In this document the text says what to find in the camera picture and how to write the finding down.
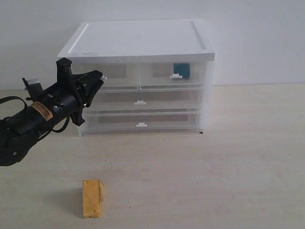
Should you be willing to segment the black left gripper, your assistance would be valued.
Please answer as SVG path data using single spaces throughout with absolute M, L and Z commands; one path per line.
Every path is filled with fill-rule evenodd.
M 69 117 L 75 125 L 82 125 L 84 123 L 82 117 L 83 106 L 91 106 L 95 95 L 104 84 L 103 73 L 94 70 L 87 73 L 72 74 L 71 64 L 72 61 L 67 58 L 62 58 L 56 62 L 57 82 L 45 89 L 43 102 L 51 109 L 56 124 Z M 79 85 L 81 93 L 78 91 L 76 84 Z

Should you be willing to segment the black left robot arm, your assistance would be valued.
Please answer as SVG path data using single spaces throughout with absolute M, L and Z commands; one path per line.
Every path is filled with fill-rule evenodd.
M 56 62 L 57 81 L 47 89 L 37 79 L 23 80 L 29 94 L 23 101 L 24 108 L 0 121 L 2 167 L 19 163 L 36 143 L 51 132 L 61 133 L 69 122 L 77 126 L 85 122 L 83 109 L 91 106 L 104 84 L 103 73 L 95 70 L 73 74 L 71 64 L 67 58 Z

